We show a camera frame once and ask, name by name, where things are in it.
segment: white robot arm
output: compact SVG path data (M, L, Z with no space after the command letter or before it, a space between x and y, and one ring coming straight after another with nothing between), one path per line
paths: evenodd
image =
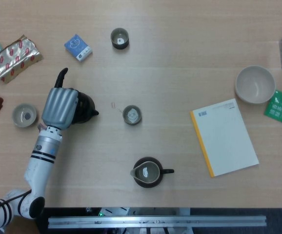
M45 187L62 141L61 131L99 114L89 96L62 88L67 71L64 68L60 72L42 113L41 118L47 127L39 133L24 176L31 190L11 190L0 199L0 228L8 225L14 215L34 219L41 214L45 204Z

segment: notebook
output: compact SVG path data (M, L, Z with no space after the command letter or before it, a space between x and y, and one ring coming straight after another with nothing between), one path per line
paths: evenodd
M235 99L190 114L211 177L259 164Z

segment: gold foil wrapper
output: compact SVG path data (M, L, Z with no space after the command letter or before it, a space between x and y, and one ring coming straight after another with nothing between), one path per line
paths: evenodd
M23 35L0 52L0 79L7 84L41 59L43 57L35 44Z

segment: wooden table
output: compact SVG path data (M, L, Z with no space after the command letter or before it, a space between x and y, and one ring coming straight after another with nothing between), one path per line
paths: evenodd
M123 51L111 45L116 27L130 36ZM93 49L83 63L64 48L75 33ZM260 164L216 178L189 114L234 98L238 72L252 64L270 69L282 91L282 1L0 1L1 44L22 34L44 60L0 81L0 197L29 189L23 176L38 136L37 124L17 128L12 110L31 103L41 121L49 90L68 67L64 87L90 95L100 115L64 132L46 206L282 207L282 123L263 115L266 104L238 99ZM129 104L143 113L134 127L121 115ZM156 188L139 187L129 171L144 156L175 173Z

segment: barcode label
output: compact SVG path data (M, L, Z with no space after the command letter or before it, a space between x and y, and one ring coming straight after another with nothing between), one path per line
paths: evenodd
M201 116L205 116L205 115L207 115L207 112L206 112L206 111L199 112L199 116L200 116L200 117L201 117Z

